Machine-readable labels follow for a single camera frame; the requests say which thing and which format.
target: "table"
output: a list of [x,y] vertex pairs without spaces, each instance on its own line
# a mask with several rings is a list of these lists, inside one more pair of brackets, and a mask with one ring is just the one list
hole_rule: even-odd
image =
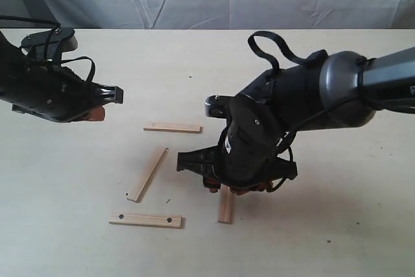
[[[15,45],[33,30],[4,30]],[[219,195],[176,153],[216,144],[224,121],[208,95],[234,95],[269,65],[250,30],[77,30],[95,82],[124,104],[102,123],[54,124],[0,102],[0,276],[414,276],[415,119],[378,113],[362,128],[305,132],[299,176],[277,192],[237,197],[217,224]],[[382,56],[414,45],[415,30],[279,30],[307,56]],[[283,67],[290,64],[276,47]],[[70,64],[86,77],[86,61]],[[144,132],[147,121],[201,123],[203,134]],[[170,148],[142,203],[125,193],[157,145]],[[112,211],[178,214],[185,229],[108,224]]]

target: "wooden block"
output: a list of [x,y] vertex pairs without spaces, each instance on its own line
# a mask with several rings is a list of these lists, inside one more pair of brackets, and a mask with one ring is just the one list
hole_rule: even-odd
[[201,133],[202,126],[186,123],[149,123],[144,126],[144,131]]
[[112,213],[110,216],[110,224],[180,228],[182,225],[182,216]]
[[158,147],[154,151],[154,154],[151,157],[147,167],[145,168],[145,170],[143,171],[143,173],[141,174],[133,188],[128,192],[128,200],[140,202],[140,200],[144,196],[146,188],[148,188],[148,185],[150,184],[152,175],[156,171],[157,166],[161,163],[161,160],[163,159],[167,150],[168,149],[166,149],[165,147]]
[[230,191],[228,186],[222,185],[220,188],[218,223],[232,224],[233,202],[233,193]]

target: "wooden stick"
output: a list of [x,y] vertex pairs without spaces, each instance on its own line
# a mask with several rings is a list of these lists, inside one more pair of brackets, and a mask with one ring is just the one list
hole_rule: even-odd
[[144,131],[201,133],[202,126],[185,123],[149,123],[144,126]]
[[128,192],[127,194],[128,200],[131,200],[134,202],[140,202],[140,200],[144,196],[144,192],[146,188],[148,188],[148,185],[150,184],[152,175],[156,171],[157,166],[161,163],[161,160],[163,159],[163,156],[165,155],[167,150],[168,149],[166,149],[165,147],[158,147],[154,151],[153,157],[148,163],[145,171],[139,177],[138,181],[133,186],[132,190]]
[[112,213],[110,216],[110,224],[180,228],[182,225],[182,216]]
[[220,188],[218,223],[232,224],[233,202],[233,193],[230,191],[228,186],[222,185]]

